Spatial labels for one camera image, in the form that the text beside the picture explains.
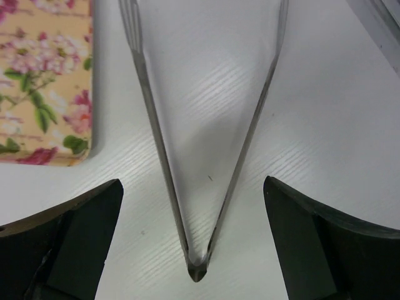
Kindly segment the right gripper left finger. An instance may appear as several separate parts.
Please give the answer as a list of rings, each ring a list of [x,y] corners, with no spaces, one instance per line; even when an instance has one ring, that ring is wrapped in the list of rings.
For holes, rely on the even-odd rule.
[[[124,189],[112,179],[1,226],[1,299],[94,299]]]

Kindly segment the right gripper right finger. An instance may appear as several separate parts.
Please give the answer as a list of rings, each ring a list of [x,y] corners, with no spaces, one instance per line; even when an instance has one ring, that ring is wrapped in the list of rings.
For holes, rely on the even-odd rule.
[[[289,299],[399,299],[399,230],[315,201],[275,177],[263,186]]]

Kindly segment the metal tongs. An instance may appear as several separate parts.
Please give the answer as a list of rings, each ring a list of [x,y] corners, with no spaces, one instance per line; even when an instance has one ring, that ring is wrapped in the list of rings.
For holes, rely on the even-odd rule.
[[[151,91],[151,83],[148,74],[148,67],[146,65],[146,58],[144,55],[143,47],[143,30],[141,25],[141,14],[139,11],[139,4],[137,1],[119,1],[119,10],[122,17],[122,24],[126,35],[127,44],[131,50],[132,59],[136,68],[139,84],[141,86],[144,104],[146,107],[147,116],[152,130],[152,135],[157,149],[161,169],[166,183],[169,201],[171,204],[172,213],[176,223],[177,233],[181,243],[181,249],[184,254],[184,259],[187,265],[187,271],[193,282],[200,282],[207,274],[209,263],[216,247],[219,234],[221,232],[224,218],[228,211],[229,204],[233,198],[235,188],[237,186],[241,171],[246,160],[251,142],[254,137],[264,104],[268,97],[269,88],[271,86],[274,73],[279,61],[281,49],[284,42],[286,31],[286,24],[288,18],[289,1],[279,2],[279,17],[277,21],[276,31],[276,47],[274,50],[274,57],[271,61],[268,74],[260,93],[257,106],[252,116],[249,128],[246,133],[245,140],[242,144],[240,154],[238,156],[234,171],[230,182],[227,186],[226,193],[223,198],[221,209],[217,215],[215,226],[212,230],[211,237],[207,244],[206,255],[195,262],[191,261],[189,257],[189,241],[188,235],[184,227],[183,216],[179,206],[179,198],[176,191],[176,182],[173,178],[171,164],[169,162],[168,153],[166,151],[166,144],[163,137],[163,132],[158,118],[156,103],[154,101],[153,92]]]

